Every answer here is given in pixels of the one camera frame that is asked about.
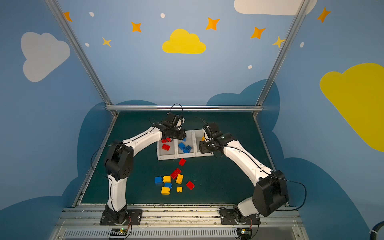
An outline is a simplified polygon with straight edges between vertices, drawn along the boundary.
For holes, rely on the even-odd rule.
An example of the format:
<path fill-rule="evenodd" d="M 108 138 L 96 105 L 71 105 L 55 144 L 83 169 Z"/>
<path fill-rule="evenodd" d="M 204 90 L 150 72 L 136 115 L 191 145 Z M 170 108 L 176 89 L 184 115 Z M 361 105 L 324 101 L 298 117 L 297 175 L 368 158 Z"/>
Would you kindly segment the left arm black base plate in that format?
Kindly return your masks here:
<path fill-rule="evenodd" d="M 100 226 L 138 226 L 142 220 L 143 210 L 124 210 L 115 213 L 104 210 L 100 220 Z"/>

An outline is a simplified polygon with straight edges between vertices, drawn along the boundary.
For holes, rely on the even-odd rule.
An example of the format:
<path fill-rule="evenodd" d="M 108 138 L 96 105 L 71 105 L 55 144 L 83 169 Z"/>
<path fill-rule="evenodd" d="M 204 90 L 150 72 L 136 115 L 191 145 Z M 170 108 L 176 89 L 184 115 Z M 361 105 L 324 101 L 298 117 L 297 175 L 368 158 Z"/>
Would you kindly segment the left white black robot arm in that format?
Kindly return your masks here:
<path fill-rule="evenodd" d="M 128 177 L 134 169 L 135 155 L 160 140 L 186 138 L 182 128 L 184 122 L 183 116 L 168 113 L 165 120 L 154 123 L 141 134 L 109 148 L 104 162 L 109 182 L 109 198 L 102 213 L 101 226 L 132 225 L 127 211 L 126 188 Z"/>

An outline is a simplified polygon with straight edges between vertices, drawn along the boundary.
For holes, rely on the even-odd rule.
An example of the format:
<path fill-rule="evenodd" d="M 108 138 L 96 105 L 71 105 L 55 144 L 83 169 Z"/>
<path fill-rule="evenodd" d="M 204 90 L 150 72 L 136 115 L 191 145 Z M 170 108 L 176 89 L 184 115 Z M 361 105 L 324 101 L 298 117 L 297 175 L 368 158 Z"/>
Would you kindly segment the red lego brick top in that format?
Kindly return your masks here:
<path fill-rule="evenodd" d="M 180 165 L 180 166 L 184 166 L 185 163 L 186 163 L 186 159 L 181 159 L 181 160 L 179 161 L 179 165 Z"/>

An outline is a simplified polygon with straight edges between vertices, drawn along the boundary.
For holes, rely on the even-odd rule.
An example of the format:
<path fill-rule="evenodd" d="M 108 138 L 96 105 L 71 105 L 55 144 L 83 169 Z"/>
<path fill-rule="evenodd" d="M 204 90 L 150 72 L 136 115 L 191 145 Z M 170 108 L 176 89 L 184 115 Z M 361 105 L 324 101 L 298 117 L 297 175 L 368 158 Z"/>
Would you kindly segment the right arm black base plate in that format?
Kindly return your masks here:
<path fill-rule="evenodd" d="M 253 214 L 248 217 L 238 215 L 234 209 L 219 208 L 218 213 L 222 225 L 259 225 L 260 216 Z"/>

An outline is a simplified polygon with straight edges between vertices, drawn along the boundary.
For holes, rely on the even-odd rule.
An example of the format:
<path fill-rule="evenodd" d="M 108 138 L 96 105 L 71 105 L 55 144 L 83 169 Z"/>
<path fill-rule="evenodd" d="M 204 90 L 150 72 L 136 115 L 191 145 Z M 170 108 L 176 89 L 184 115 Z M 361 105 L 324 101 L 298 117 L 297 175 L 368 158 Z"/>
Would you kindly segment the blue lego brick top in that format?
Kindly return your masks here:
<path fill-rule="evenodd" d="M 179 143 L 179 144 L 178 144 L 178 147 L 179 147 L 179 149 L 182 150 L 182 151 L 186 148 L 186 146 L 185 146 L 184 143 Z"/>

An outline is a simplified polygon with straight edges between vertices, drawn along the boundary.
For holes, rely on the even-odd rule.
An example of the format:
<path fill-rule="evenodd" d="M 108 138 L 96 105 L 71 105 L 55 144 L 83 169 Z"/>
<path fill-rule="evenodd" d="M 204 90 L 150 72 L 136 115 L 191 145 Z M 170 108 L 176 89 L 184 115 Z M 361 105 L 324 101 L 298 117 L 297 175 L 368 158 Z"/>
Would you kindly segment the long red lego brick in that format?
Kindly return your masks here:
<path fill-rule="evenodd" d="M 181 170 L 179 168 L 176 168 L 172 173 L 171 173 L 171 178 L 173 180 L 176 180 L 178 175 L 181 173 Z"/>

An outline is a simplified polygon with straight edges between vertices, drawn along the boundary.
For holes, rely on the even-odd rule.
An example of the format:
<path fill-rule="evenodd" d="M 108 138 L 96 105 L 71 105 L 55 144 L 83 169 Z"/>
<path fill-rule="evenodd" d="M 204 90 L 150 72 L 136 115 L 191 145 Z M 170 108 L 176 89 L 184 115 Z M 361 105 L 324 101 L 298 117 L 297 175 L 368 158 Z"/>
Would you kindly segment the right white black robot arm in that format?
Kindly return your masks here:
<path fill-rule="evenodd" d="M 203 126 L 204 140 L 199 142 L 202 154 L 220 152 L 231 159 L 255 187 L 251 197 L 234 206 L 234 218 L 242 223 L 251 215 L 269 216 L 289 201 L 285 175 L 273 171 L 253 157 L 230 133 L 222 133 L 213 122 Z"/>

